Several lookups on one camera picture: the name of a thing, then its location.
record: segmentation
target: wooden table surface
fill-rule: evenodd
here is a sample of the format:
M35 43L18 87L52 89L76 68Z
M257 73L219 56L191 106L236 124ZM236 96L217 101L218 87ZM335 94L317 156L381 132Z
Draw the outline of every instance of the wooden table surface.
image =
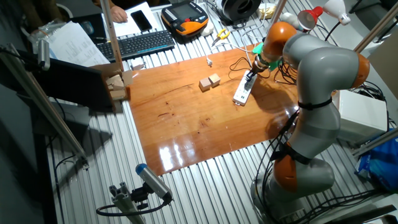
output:
M277 136L295 111L296 87L274 82L276 70L265 71L261 75L271 77L257 78L246 105L234 104L245 70L229 66L245 56L233 49L210 55L211 68L200 57L134 74L129 103L147 165L157 175ZM242 61L236 69L245 67ZM199 81L214 73L220 85L202 93Z

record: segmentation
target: black keyboard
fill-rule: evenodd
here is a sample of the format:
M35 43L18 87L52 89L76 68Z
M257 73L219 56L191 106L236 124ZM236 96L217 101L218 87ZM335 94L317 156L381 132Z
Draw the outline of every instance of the black keyboard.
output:
M118 42L123 60L170 50L175 45L167 30L129 37ZM97 44L97 48L110 62L115 61L111 43Z

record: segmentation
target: aluminum profile table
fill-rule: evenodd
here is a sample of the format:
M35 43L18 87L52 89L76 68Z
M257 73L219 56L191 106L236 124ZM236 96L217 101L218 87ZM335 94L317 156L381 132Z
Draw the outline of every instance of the aluminum profile table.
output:
M204 4L201 6L209 13ZM297 15L304 8L311 9L313 7L306 0L288 1L283 13L290 12ZM153 12L160 25L157 30L164 30L160 10L161 8L158 7ZM222 29L216 21L215 14L211 12L209 15L210 21L215 25L213 35L196 37L187 44L177 44L172 50L142 57L147 68L181 62L208 54L215 34ZM261 24L256 15L253 15L252 18L255 19L257 25ZM318 24L325 26L321 19ZM250 32L250 35L258 38L257 40L245 37L246 41L242 43L241 36L250 28L252 27L232 32L226 41L240 47L244 44L255 44L261 41L265 36L265 28ZM324 39L327 31L315 28L310 34ZM337 44L333 38L330 38L329 41L332 44ZM230 45L224 45L218 50L214 50L213 53L230 49L232 49ZM132 65L131 60L123 62L123 65L125 69L128 69ZM59 223L62 223L60 204L62 204L65 223L129 223L125 217L102 217L95 212L98 207L112 204L109 186L118 185L122 181L127 183L129 189L142 186L142 180L135 173L135 167L137 164L145 162L145 157L128 101L122 102L121 108L123 113L96 113L92 116L83 140L83 147L90 165L88 170L82 169L75 158L58 168L61 202L58 201L53 170L50 169ZM259 223L251 201L249 187L268 143L268 141L260 142L162 175L161 179L172 190L175 201L171 203L171 206L160 211L144 215L146 222ZM55 163L72 154L61 140L56 139L53 146ZM52 164L50 149L47 149L47 152L49 164ZM271 152L265 158L265 163L270 155ZM304 208L298 216L329 198L373 189L370 183L362 182L354 175L356 161L342 143L336 142L317 158L324 159L331 164L335 171L336 182L331 189L325 192L304 197L302 199ZM155 195L150 195L148 203L150 208L154 208L159 206L161 201ZM325 223L354 209L337 209L324 215L321 220L312 223ZM109 211L118 212L115 208Z

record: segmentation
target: lamp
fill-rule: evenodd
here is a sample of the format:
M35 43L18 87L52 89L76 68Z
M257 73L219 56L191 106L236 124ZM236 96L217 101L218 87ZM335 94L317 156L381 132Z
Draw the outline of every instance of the lamp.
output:
M343 0L329 0L323 6L323 11L329 16L337 18L341 25L347 25L351 19L347 16L346 6Z
M307 9L307 10L301 11L297 15L298 23L304 29L312 30L317 25L318 17L320 15L322 15L322 13L323 13L323 9L320 6L317 6L317 7L315 7L315 9L312 9L312 10Z

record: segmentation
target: blue plastic bag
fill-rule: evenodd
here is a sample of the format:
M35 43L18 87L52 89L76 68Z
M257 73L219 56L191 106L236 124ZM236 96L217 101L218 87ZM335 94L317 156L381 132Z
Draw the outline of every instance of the blue plastic bag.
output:
M398 138L370 150L356 165L356 174L398 192Z

